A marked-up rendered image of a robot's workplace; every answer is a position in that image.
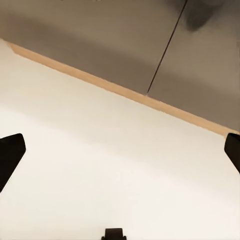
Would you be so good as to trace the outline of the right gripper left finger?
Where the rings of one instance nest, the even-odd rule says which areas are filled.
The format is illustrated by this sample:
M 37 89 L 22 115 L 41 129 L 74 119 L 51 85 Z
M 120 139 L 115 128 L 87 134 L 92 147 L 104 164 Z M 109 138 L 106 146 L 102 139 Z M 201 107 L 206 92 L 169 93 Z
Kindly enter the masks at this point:
M 26 153 L 22 133 L 0 138 L 0 193 Z

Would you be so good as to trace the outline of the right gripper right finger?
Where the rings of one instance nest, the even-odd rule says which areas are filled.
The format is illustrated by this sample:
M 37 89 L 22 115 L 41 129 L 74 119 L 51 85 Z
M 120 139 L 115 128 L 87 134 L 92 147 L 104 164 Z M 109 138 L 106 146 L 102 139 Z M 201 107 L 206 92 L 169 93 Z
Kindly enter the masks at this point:
M 240 173 L 240 135 L 229 133 L 227 135 L 224 151 Z

